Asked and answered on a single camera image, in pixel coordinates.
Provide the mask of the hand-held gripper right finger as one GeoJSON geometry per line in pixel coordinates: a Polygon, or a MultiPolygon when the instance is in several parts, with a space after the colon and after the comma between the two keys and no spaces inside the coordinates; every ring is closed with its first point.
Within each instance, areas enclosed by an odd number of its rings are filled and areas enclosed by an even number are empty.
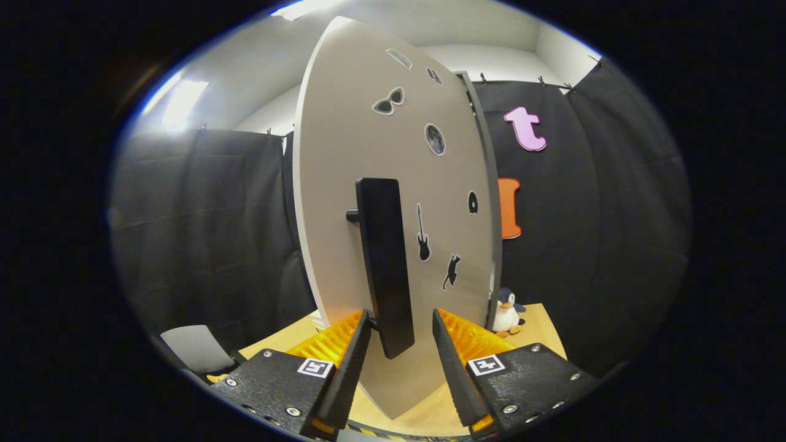
{"type": "Polygon", "coordinates": [[[435,309],[432,333],[461,424],[472,435],[519,435],[599,387],[600,381],[542,343],[517,347],[435,309]]]}

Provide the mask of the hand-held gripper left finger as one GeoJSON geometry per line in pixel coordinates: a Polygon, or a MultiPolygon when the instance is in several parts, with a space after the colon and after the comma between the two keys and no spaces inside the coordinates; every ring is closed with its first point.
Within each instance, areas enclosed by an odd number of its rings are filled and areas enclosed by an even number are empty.
{"type": "Polygon", "coordinates": [[[275,428],[335,438],[348,421],[371,335],[370,313],[357,311],[287,351],[261,350],[212,391],[275,428]]]}

